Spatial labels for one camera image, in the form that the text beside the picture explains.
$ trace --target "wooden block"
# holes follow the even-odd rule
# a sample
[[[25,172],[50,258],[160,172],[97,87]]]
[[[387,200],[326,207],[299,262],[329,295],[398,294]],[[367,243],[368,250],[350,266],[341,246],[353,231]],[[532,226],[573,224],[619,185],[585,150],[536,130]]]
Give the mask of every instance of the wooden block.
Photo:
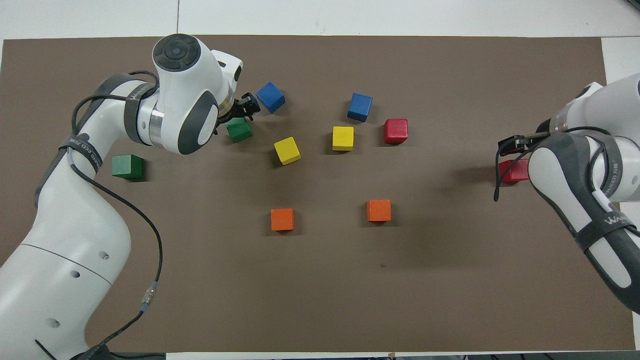
[[[293,209],[272,209],[271,230],[293,230]]]
[[[229,137],[233,142],[241,142],[253,136],[249,123],[243,117],[234,117],[225,123]]]
[[[270,81],[258,90],[255,95],[272,114],[285,102],[284,94]]]
[[[290,164],[301,158],[296,141],[292,136],[274,143],[273,146],[276,148],[282,165]]]
[[[500,175],[507,170],[512,162],[513,160],[507,160],[498,164]],[[502,182],[505,184],[515,184],[525,180],[529,180],[529,159],[520,159],[511,169],[509,169]]]
[[[144,161],[135,155],[114,155],[111,158],[111,175],[123,179],[138,179],[142,177]]]
[[[353,150],[353,126],[334,126],[331,148],[334,151]]]
[[[358,94],[357,92],[353,93],[351,96],[351,102],[349,103],[347,117],[357,121],[367,121],[372,102],[373,98],[370,96]]]
[[[367,220],[372,222],[391,220],[391,200],[369,200]]]
[[[385,121],[385,143],[392,145],[403,143],[409,137],[406,119],[387,119]]]

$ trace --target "velcro strap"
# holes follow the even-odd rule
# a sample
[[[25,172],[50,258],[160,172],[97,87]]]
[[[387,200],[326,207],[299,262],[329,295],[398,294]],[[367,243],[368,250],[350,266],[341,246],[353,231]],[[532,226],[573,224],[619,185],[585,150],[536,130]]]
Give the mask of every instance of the velcro strap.
[[[98,169],[102,166],[102,158],[87,139],[88,136],[86,134],[71,134],[67,136],[58,149],[66,149],[67,147],[70,147],[71,149],[81,153],[87,160],[89,160],[95,172],[98,172]]]
[[[127,131],[127,135],[131,140],[147,146],[149,144],[144,143],[138,134],[138,112],[142,97],[153,88],[153,84],[150,83],[140,84],[127,96],[127,100],[124,102],[124,129]]]
[[[635,227],[634,223],[632,223],[627,216],[620,211],[602,213],[597,217],[592,218],[591,222],[575,235],[575,242],[578,243],[582,252],[585,252],[606,234],[625,226]]]

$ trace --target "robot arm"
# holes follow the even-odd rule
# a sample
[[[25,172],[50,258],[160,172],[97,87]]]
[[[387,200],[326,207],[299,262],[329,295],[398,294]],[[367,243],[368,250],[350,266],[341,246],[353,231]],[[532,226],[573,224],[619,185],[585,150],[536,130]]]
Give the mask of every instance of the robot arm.
[[[160,87],[130,74],[98,87],[38,187],[34,224],[0,268],[0,357],[49,359],[35,340],[57,359],[91,357],[84,328],[129,256],[122,217],[71,165],[92,179],[121,138],[191,154],[219,124],[260,110],[251,94],[235,99],[242,62],[195,37],[163,38],[153,61]]]
[[[640,313],[640,237],[611,202],[639,199],[640,74],[587,86],[538,132],[529,178],[552,206],[600,277]],[[598,127],[610,132],[564,131]]]
[[[626,138],[614,143],[623,153],[622,163],[617,164],[625,169],[622,181],[631,185],[631,178],[640,172],[625,165],[640,160],[640,151]],[[599,186],[593,186],[602,183],[604,171],[587,175],[598,146],[588,136],[554,134],[531,154],[529,177],[611,291],[629,309],[640,312],[640,238],[631,232],[631,221],[613,209]],[[619,187],[616,196],[624,198],[625,188],[630,186]]]

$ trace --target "table surface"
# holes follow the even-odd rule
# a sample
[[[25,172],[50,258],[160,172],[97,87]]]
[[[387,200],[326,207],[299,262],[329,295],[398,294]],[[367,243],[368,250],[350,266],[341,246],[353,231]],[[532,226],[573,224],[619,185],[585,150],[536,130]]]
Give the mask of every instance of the table surface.
[[[97,179],[156,221],[166,258],[163,295],[145,317],[153,331],[131,332],[114,346],[633,348],[628,311],[535,191],[523,183],[492,201],[496,140],[536,127],[584,84],[604,82],[599,39],[202,38],[244,60],[240,94],[272,80],[287,103],[256,117],[253,138],[233,144],[221,135],[192,156],[116,143],[112,154],[147,160],[148,181],[129,183],[108,170]],[[13,169],[2,174],[0,199],[12,209],[0,226],[10,239],[3,259],[32,223],[30,199],[49,161],[43,154],[68,133],[68,104],[108,74],[148,69],[155,41],[6,43],[0,108],[20,121],[0,129],[2,152],[11,155],[5,168]],[[113,53],[127,56],[113,61]],[[345,116],[354,91],[374,98],[367,122]],[[400,146],[381,141],[390,117],[410,119]],[[330,149],[335,125],[355,127],[354,151]],[[38,141],[19,156],[22,138],[8,135],[26,133]],[[288,136],[303,158],[283,167],[273,143]],[[392,200],[394,218],[370,224],[365,202],[380,198]],[[113,310],[135,303],[154,269],[146,225],[115,207],[129,223],[132,254],[87,328],[89,342],[125,321],[127,311]],[[283,207],[294,208],[296,229],[274,233],[269,210]]]
[[[231,6],[229,1],[204,0],[161,3],[142,0],[108,4],[99,0],[0,1],[0,40],[160,36],[194,30],[198,30],[197,33],[230,34],[596,36],[603,37],[602,53],[608,82],[640,71],[640,63],[636,61],[640,56],[640,38],[637,38],[640,35],[640,22],[637,21],[640,16],[624,0],[536,0],[525,5],[498,1],[493,2],[491,8],[484,1],[397,2],[400,12],[410,8],[413,13],[429,17],[429,21],[410,22],[405,21],[403,16],[389,21],[386,15],[395,10],[388,9],[378,1],[352,1],[352,6],[345,9],[343,3],[336,1],[325,1],[323,4],[300,1],[296,2],[298,7],[295,7],[291,2],[280,0],[250,0],[251,7],[256,11],[244,12],[244,21],[212,20],[208,15],[216,12],[211,11],[211,3],[215,4],[213,6]],[[353,21],[354,13],[375,21]],[[74,21],[68,21],[69,17],[73,17]],[[633,204],[622,204],[622,207],[628,215],[632,210],[640,215],[640,209],[634,208]]]

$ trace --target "brown mat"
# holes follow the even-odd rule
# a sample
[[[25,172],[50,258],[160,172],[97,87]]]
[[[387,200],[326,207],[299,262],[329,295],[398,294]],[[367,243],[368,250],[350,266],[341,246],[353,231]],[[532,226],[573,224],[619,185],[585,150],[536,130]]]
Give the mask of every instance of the brown mat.
[[[225,129],[192,156],[130,141],[146,182],[97,179],[137,204],[164,238],[159,293],[114,340],[122,351],[471,351],[632,349],[631,312],[599,279],[529,183],[492,201],[496,141],[533,132],[591,81],[597,38],[205,36],[244,60],[238,92],[273,81],[287,103],[254,136]],[[33,192],[70,131],[70,113],[116,72],[152,70],[156,38],[8,40],[0,77],[0,262],[27,234]],[[353,92],[374,98],[346,118]],[[387,118],[410,137],[382,142]],[[332,126],[355,149],[331,150]],[[273,143],[295,137],[282,167]],[[366,221],[390,199],[393,220]],[[90,343],[135,315],[155,239],[116,204],[129,262],[87,328]],[[291,207],[296,229],[269,228]]]

